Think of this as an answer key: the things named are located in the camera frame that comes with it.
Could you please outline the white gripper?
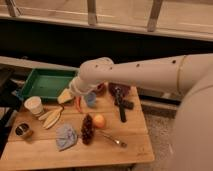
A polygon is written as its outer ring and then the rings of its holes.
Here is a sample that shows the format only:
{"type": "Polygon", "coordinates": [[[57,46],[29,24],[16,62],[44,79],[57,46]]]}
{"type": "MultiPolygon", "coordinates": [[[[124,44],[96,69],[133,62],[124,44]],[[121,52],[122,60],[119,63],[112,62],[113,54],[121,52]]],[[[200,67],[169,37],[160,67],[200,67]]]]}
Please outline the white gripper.
{"type": "Polygon", "coordinates": [[[74,77],[69,83],[69,90],[65,88],[58,96],[57,101],[59,104],[66,103],[74,98],[74,96],[84,96],[96,88],[94,84],[88,84],[83,81],[79,76],[74,77]]]}

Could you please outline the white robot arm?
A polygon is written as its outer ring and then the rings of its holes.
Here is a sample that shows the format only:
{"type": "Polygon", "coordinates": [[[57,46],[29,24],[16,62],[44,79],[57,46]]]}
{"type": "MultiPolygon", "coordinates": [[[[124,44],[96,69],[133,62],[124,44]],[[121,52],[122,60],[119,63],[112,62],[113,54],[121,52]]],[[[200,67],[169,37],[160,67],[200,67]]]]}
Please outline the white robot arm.
{"type": "Polygon", "coordinates": [[[168,171],[213,171],[213,53],[121,64],[108,57],[88,60],[68,91],[86,95],[103,82],[181,94],[168,171]]]}

